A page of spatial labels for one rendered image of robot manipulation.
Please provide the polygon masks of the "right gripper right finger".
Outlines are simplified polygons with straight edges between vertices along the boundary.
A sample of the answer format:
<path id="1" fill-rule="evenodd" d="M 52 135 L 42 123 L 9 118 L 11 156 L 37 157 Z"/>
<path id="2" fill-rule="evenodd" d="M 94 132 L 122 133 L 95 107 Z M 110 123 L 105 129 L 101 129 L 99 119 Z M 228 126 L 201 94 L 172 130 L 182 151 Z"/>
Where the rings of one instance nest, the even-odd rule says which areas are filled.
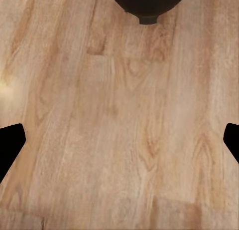
<path id="1" fill-rule="evenodd" d="M 223 141 L 239 163 L 239 125 L 228 123 Z"/>

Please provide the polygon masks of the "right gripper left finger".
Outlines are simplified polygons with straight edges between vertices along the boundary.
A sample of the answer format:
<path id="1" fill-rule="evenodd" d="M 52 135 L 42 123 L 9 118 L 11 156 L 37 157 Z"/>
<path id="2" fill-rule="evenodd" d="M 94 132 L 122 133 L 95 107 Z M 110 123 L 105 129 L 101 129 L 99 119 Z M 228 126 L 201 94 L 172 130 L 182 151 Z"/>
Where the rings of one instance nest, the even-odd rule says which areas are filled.
<path id="1" fill-rule="evenodd" d="M 26 142 L 21 123 L 0 129 L 0 183 Z"/>

